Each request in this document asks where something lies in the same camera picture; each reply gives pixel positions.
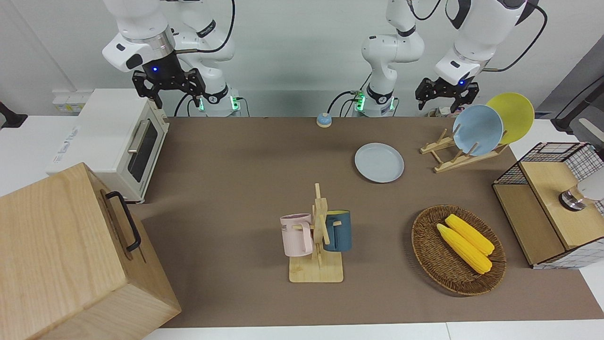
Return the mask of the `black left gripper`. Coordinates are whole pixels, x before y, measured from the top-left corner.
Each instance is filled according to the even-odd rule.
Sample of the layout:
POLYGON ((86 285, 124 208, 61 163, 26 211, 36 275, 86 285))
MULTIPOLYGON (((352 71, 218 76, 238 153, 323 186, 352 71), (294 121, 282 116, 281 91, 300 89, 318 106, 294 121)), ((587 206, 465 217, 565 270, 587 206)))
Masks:
POLYGON ((454 102, 451 105, 451 113, 462 105, 470 105, 479 93, 479 85, 474 78, 461 79, 456 84, 451 84, 443 78, 435 82, 424 78, 415 90, 415 99, 418 110, 423 110, 426 103, 434 99, 435 95, 453 95, 454 102))

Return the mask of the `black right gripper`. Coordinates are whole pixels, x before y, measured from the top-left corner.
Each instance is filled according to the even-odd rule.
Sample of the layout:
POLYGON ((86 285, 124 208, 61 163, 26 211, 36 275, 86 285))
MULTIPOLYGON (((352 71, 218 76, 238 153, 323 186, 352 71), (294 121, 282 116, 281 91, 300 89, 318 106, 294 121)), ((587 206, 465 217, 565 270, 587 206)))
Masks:
POLYGON ((200 106, 201 97, 205 94, 206 85, 197 68, 183 71, 175 51, 168 56, 152 60, 142 65, 143 71, 134 71, 132 82, 138 95, 147 98, 158 109, 163 108, 159 97, 162 88, 182 88, 182 91, 193 98, 194 104, 200 106))

